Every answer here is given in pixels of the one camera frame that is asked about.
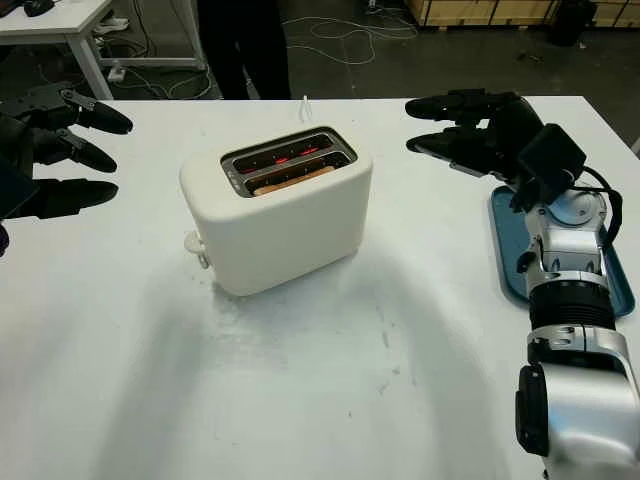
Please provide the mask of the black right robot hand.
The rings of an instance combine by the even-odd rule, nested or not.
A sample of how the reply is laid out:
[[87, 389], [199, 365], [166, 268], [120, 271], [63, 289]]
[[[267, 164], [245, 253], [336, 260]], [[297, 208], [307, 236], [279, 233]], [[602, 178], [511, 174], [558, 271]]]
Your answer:
[[439, 133], [409, 139], [408, 150], [443, 160], [475, 177], [492, 175], [514, 191], [538, 189], [518, 158], [543, 122], [523, 97], [484, 89], [451, 90], [410, 100], [405, 111], [413, 118], [454, 124]]

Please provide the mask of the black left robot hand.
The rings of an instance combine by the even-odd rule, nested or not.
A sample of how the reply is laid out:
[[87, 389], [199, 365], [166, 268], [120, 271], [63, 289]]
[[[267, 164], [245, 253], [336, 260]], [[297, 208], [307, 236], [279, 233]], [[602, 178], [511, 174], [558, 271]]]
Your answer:
[[1, 102], [1, 218], [57, 218], [112, 200], [118, 187], [106, 181], [37, 179], [36, 164], [65, 160], [113, 173], [115, 160], [74, 134], [74, 125], [115, 135], [133, 129], [127, 116], [77, 92], [69, 82], [36, 87]]

